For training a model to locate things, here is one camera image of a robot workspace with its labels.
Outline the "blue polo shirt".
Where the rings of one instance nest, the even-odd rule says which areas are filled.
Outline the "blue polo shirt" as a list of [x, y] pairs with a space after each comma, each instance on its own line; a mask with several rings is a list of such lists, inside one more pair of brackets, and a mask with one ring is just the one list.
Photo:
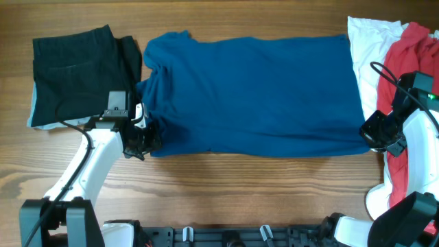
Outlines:
[[163, 142], [155, 156], [203, 152], [316, 157], [368, 151], [345, 35], [202, 43], [151, 40], [138, 84]]

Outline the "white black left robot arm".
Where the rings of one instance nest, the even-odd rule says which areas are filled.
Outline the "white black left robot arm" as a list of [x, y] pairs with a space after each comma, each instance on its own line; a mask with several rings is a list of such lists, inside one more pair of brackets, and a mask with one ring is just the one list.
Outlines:
[[111, 91], [107, 107], [83, 128], [77, 153], [58, 182], [19, 211], [22, 246], [150, 246], [137, 220], [99, 225], [94, 206], [104, 181], [121, 157], [144, 160], [161, 148], [156, 126], [132, 91]]

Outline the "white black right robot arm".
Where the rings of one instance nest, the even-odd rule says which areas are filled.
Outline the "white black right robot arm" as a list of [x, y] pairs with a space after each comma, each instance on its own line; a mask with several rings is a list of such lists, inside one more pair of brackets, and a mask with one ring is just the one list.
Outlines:
[[318, 228], [324, 238], [346, 246], [437, 246], [438, 236], [425, 228], [438, 225], [438, 96], [433, 78], [421, 72], [389, 81], [397, 91], [392, 111], [376, 110], [360, 128], [374, 150], [408, 156], [407, 195], [375, 221], [356, 220], [334, 213]]

